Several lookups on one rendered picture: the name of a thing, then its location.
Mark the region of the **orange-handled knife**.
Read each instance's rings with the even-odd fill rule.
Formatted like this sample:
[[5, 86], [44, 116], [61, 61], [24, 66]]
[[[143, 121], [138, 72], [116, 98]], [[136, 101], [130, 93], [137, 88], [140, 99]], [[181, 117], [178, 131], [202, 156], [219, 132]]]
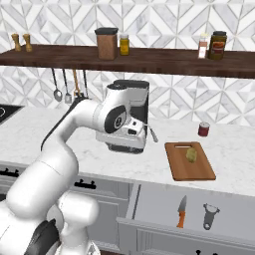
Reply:
[[176, 227], [178, 228], [183, 228], [183, 225], [184, 225], [186, 201], [187, 201], [187, 196], [184, 195], [179, 203], [179, 207], [177, 210], [179, 214], [179, 219], [178, 219], [178, 223]]

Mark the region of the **black hob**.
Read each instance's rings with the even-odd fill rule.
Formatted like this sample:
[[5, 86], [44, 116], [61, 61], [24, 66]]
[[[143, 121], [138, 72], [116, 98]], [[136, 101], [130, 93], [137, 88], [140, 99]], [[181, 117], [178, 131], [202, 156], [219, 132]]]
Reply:
[[22, 109], [22, 106], [0, 104], [0, 125]]

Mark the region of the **dark jar with red label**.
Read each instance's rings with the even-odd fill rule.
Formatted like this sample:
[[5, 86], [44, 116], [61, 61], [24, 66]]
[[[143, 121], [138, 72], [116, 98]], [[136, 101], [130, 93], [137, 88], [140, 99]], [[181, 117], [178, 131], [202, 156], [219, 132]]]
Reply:
[[227, 35], [224, 31], [214, 31], [211, 35], [208, 58], [210, 60], [221, 60], [224, 55]]

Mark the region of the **grey cupboard door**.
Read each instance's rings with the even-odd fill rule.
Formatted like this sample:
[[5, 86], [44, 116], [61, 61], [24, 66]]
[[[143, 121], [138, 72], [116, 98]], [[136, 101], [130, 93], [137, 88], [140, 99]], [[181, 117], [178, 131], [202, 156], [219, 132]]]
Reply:
[[100, 206], [99, 217], [88, 227], [89, 236], [102, 249], [119, 250], [118, 217], [125, 217], [128, 200], [93, 195]]

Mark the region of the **hanging wooden-handled tool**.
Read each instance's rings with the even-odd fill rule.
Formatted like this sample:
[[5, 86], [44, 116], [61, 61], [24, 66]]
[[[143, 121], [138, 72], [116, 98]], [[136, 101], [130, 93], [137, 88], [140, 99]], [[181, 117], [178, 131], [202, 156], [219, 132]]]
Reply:
[[74, 82], [75, 82], [74, 96], [75, 97], [80, 97], [81, 96], [81, 90], [79, 88], [78, 78], [77, 78], [77, 71], [75, 69], [73, 69], [73, 77], [74, 77]]

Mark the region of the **wooden shaker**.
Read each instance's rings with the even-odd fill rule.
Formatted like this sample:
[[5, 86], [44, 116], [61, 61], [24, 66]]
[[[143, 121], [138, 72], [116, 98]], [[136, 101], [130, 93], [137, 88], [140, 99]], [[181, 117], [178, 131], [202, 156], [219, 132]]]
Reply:
[[15, 51], [20, 52], [21, 51], [21, 45], [19, 42], [19, 35], [14, 33], [11, 35], [13, 41], [14, 41], [14, 45], [15, 45]]
[[31, 45], [31, 41], [30, 41], [30, 34], [24, 34], [23, 38], [24, 38], [25, 43], [26, 43], [26, 51], [27, 52], [32, 52], [33, 49], [32, 49], [32, 45]]

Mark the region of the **yellow jar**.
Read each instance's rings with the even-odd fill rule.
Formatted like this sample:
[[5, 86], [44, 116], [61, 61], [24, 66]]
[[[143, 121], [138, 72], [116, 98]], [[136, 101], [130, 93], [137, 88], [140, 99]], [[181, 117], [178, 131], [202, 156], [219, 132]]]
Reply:
[[120, 35], [120, 54], [122, 56], [129, 55], [129, 38], [128, 35]]

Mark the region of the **red can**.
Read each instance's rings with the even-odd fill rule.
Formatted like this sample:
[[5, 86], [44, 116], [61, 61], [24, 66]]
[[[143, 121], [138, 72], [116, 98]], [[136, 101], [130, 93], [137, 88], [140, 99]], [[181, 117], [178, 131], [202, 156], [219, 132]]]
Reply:
[[208, 136], [209, 129], [210, 129], [209, 123], [206, 123], [206, 122], [200, 123], [199, 127], [198, 127], [198, 135], [199, 136]]

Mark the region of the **hanging metal spatula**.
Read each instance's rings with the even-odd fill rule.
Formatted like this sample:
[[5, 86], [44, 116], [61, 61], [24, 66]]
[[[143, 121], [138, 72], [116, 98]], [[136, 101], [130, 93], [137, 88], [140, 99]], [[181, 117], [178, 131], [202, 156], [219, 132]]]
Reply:
[[66, 77], [65, 69], [62, 69], [62, 72], [63, 72], [63, 78], [64, 78], [64, 83], [65, 83], [65, 88], [66, 88], [65, 103], [67, 105], [70, 105], [72, 103], [72, 96], [68, 91], [68, 83], [67, 83], [67, 77]]

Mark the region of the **white and red spice bottle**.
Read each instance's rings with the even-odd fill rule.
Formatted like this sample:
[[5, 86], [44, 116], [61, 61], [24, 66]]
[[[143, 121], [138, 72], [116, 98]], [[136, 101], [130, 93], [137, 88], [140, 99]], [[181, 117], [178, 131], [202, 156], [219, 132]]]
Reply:
[[206, 57], [206, 51], [207, 51], [207, 40], [208, 35], [203, 33], [200, 35], [199, 44], [198, 44], [198, 58], [204, 59]]

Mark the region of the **open grey drawer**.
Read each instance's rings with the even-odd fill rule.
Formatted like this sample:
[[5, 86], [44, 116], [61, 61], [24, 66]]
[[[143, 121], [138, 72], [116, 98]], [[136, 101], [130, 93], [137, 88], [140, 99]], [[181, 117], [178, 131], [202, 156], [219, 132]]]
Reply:
[[[186, 195], [183, 228], [176, 227]], [[218, 207], [210, 230], [203, 228], [208, 203]], [[255, 197], [162, 184], [133, 187], [127, 215], [118, 219], [126, 255], [255, 255]]]

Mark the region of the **brown canister with black lid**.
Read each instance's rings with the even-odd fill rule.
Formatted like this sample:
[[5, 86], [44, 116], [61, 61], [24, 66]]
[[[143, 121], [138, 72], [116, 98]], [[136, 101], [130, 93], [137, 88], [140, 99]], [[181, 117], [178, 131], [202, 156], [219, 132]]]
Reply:
[[111, 61], [118, 54], [118, 28], [101, 27], [95, 30], [99, 58]]

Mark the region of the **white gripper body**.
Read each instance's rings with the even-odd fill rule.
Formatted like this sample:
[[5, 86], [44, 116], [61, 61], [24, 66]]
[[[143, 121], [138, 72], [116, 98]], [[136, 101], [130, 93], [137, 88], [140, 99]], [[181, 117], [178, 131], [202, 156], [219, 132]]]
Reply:
[[96, 132], [96, 139], [111, 145], [134, 147], [143, 149], [146, 143], [144, 127], [135, 128], [135, 134], [129, 133], [128, 129], [121, 128], [114, 133]]

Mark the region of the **grey peeler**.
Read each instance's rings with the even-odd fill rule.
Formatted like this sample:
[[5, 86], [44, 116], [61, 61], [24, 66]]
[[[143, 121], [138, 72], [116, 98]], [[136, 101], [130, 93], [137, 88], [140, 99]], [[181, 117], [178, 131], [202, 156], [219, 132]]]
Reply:
[[212, 206], [208, 203], [205, 203], [203, 205], [205, 209], [205, 214], [204, 214], [204, 220], [203, 220], [203, 228], [205, 230], [210, 230], [214, 217], [217, 213], [220, 212], [220, 209], [218, 207]]

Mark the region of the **hanging metal spoon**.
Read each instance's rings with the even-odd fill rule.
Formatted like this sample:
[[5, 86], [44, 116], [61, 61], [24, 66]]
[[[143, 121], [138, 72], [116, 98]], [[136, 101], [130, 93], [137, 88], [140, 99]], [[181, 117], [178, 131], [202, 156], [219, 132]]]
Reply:
[[60, 102], [63, 98], [63, 94], [62, 92], [58, 89], [58, 85], [57, 85], [57, 79], [56, 79], [56, 75], [55, 75], [55, 70], [52, 69], [52, 75], [53, 75], [53, 80], [54, 80], [54, 85], [55, 85], [55, 91], [54, 91], [54, 98], [57, 102]]

